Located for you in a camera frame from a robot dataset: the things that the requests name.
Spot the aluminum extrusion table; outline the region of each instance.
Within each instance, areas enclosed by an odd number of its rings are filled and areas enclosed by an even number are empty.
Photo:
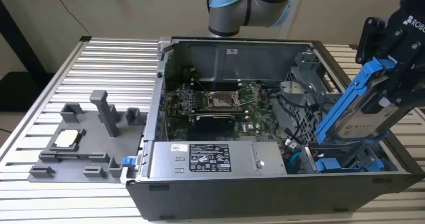
[[[121,184],[29,183],[28,171],[61,122],[65,102],[89,102],[93,89],[108,91],[117,110],[148,112],[157,67],[157,41],[92,38],[80,42],[47,89],[0,148],[0,221],[24,224],[148,223]],[[361,68],[348,45],[325,46],[353,78]],[[425,169],[425,115],[415,109],[392,128]],[[385,194],[353,214],[193,220],[192,223],[425,223],[425,181],[405,192]]]

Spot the blue connector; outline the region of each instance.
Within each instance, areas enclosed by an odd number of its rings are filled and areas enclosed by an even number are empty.
[[[136,167],[136,157],[125,157],[121,162],[123,167],[135,168]]]

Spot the metal slat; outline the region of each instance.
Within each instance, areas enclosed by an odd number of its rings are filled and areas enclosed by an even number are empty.
[[[123,72],[123,71],[85,71],[85,70],[71,70],[67,77],[136,77],[136,78],[155,78],[157,75],[152,71],[140,71],[140,72]]]
[[[0,221],[53,218],[135,217],[139,215],[137,208],[25,210],[19,211],[19,215],[16,215],[16,211],[1,212]]]
[[[0,175],[25,175],[25,173],[0,173]],[[63,190],[28,190],[19,192],[0,191],[1,199],[35,199],[35,198],[77,198],[77,197],[129,197],[127,189],[69,189]]]
[[[152,95],[153,85],[112,86],[112,85],[61,85],[56,93],[92,93],[93,90],[105,90],[108,94],[147,94]]]
[[[28,181],[0,182],[0,191],[23,190],[91,190],[91,189],[125,189],[120,183],[31,183]]]

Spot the small white chip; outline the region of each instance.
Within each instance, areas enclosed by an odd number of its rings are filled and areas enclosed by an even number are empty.
[[[56,147],[69,147],[75,143],[77,136],[79,131],[75,129],[61,131],[55,141]]]

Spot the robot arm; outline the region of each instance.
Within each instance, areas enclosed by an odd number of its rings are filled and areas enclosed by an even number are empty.
[[[317,128],[320,143],[380,141],[425,105],[425,0],[401,0],[388,22],[369,17],[356,61],[363,69]]]
[[[239,34],[241,26],[280,25],[289,7],[289,0],[209,0],[211,34],[231,37]]]

